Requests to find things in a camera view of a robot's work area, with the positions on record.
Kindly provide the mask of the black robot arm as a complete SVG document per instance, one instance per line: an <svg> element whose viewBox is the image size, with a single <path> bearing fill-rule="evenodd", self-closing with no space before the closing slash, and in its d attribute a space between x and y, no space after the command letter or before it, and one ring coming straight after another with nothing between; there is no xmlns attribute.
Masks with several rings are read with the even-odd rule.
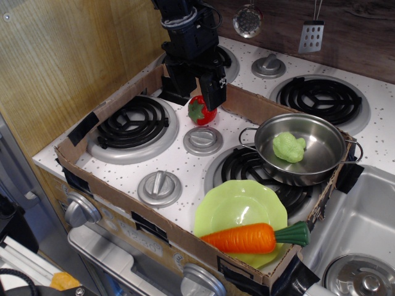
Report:
<svg viewBox="0 0 395 296"><path fill-rule="evenodd" d="M176 92L186 97L200 86L209 111L227 99L227 78L218 53L222 16L204 1L153 1L170 40L162 44Z"/></svg>

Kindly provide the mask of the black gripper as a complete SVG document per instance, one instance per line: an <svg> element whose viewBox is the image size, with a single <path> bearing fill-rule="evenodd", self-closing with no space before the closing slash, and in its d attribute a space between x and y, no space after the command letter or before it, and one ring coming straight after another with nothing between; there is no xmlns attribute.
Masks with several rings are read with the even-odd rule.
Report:
<svg viewBox="0 0 395 296"><path fill-rule="evenodd" d="M195 57L199 52L218 45L217 28L222 16L214 7L161 7L161 25L170 40L162 49L171 56ZM162 98L186 105L197 88L196 78L182 65L166 65L169 77L162 77ZM225 72L201 72L201 94L208 111L214 111L227 100Z"/></svg>

